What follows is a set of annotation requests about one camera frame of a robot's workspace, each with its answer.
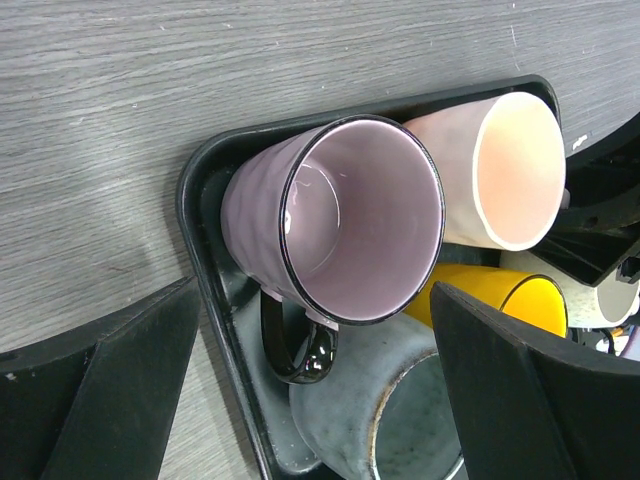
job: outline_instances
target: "plastic tray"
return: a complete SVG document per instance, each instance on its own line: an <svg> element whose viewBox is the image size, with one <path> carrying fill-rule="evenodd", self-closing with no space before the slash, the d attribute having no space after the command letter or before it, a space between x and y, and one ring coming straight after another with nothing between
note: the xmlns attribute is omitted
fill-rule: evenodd
<svg viewBox="0 0 640 480"><path fill-rule="evenodd" d="M543 78L530 75L232 130L205 142L185 166L177 189L178 220L263 478L340 477L316 458L298 434L289 409L288 386L275 378L264 357L258 284L238 269L220 231L220 205L231 176L242 163L265 148L348 115L369 113L405 122L443 108L513 91L542 98L559 121L558 103L551 86ZM496 265L498 252L445 245L439 258ZM304 316L301 308L285 303L292 352L306 334L296 328L306 328L306 322L295 321L301 316Z"/></svg>

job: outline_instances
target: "mug handle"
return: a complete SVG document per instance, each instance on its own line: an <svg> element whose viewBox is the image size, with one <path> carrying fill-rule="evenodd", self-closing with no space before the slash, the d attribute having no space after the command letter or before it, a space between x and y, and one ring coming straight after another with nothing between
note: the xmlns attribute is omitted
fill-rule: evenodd
<svg viewBox="0 0 640 480"><path fill-rule="evenodd" d="M293 363L284 336L282 302L260 289L262 344L276 376L286 383L316 383L327 376L338 346L338 332L309 319L307 349L298 365Z"/></svg>

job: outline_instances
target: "white mug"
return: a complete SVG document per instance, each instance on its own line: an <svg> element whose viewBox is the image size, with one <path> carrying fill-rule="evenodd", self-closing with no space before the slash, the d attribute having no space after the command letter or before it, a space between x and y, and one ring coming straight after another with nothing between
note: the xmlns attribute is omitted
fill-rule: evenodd
<svg viewBox="0 0 640 480"><path fill-rule="evenodd" d="M570 327L616 327L624 323L637 307L640 283L618 281L616 270L600 285L591 287L579 283L529 252L503 252L500 266L551 277L564 295Z"/></svg>
<svg viewBox="0 0 640 480"><path fill-rule="evenodd" d="M566 161L560 126L540 98L508 93L405 127L440 174L445 242L519 251L549 231L564 194Z"/></svg>

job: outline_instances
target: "wood grain surface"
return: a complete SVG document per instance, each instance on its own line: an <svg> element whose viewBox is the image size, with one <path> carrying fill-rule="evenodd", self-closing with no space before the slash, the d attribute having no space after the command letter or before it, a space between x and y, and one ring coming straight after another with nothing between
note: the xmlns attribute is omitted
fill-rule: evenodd
<svg viewBox="0 0 640 480"><path fill-rule="evenodd" d="M0 351L190 273L174 189L211 135L538 73L570 153L640 110L638 18L635 0L4 0ZM257 475L203 319L160 476Z"/></svg>

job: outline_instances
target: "mug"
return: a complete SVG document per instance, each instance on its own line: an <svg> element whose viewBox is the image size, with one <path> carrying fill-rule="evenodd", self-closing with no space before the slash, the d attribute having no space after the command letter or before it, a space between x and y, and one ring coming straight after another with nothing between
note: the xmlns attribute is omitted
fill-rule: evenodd
<svg viewBox="0 0 640 480"><path fill-rule="evenodd" d="M433 331L399 313L340 342L331 375L289 387L309 448L349 480L453 478L463 459Z"/></svg>
<svg viewBox="0 0 640 480"><path fill-rule="evenodd" d="M560 337L568 332L567 309L558 285L549 277L479 265L436 265L405 313L433 327L431 289L449 283L496 310Z"/></svg>
<svg viewBox="0 0 640 480"><path fill-rule="evenodd" d="M553 112L513 92L405 124L429 149L447 205L444 241L525 250L553 224L566 174Z"/></svg>
<svg viewBox="0 0 640 480"><path fill-rule="evenodd" d="M569 326L575 328L611 328L625 322L636 307L640 283L617 280L614 270L600 285L583 285L529 252L506 253L500 265L521 272L547 275L560 285L569 312Z"/></svg>
<svg viewBox="0 0 640 480"><path fill-rule="evenodd" d="M322 379L338 325L402 310L440 250L443 194L424 146L401 125L357 115L276 144L243 164L225 191L229 253L260 283L263 345L289 383ZM306 355L285 346L282 299L305 308Z"/></svg>

